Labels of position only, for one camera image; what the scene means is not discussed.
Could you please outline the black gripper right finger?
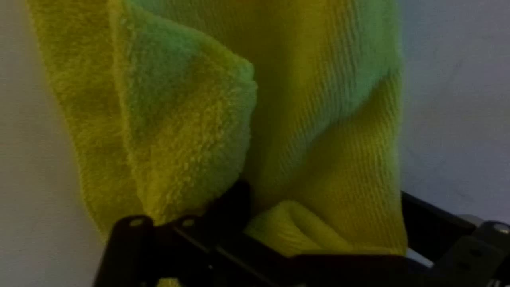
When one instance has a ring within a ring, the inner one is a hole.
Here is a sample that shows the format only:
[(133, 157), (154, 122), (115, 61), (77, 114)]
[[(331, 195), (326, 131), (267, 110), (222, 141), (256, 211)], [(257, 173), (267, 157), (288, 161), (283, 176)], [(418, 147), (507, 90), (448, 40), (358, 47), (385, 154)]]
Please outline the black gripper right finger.
[(510, 287), (510, 235), (501, 222), (471, 224), (409, 193), (410, 249), (399, 256), (302, 256), (310, 287)]

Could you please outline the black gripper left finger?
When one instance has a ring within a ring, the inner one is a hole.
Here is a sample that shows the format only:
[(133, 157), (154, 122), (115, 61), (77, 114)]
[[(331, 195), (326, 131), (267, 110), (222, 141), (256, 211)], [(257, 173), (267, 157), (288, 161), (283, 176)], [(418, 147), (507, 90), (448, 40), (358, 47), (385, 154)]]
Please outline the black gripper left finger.
[(235, 184), (205, 216), (155, 225), (149, 216), (115, 224), (93, 287), (319, 287), (321, 273), (244, 233), (251, 187)]

